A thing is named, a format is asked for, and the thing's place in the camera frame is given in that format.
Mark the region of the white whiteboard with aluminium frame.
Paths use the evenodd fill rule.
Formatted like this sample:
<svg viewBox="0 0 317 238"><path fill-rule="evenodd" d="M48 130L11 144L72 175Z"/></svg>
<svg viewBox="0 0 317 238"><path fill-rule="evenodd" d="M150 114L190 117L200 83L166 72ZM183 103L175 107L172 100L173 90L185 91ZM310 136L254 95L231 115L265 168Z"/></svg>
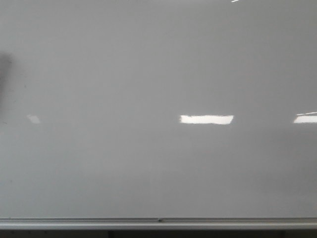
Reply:
<svg viewBox="0 0 317 238"><path fill-rule="evenodd" d="M1 1L0 227L316 229L316 1Z"/></svg>

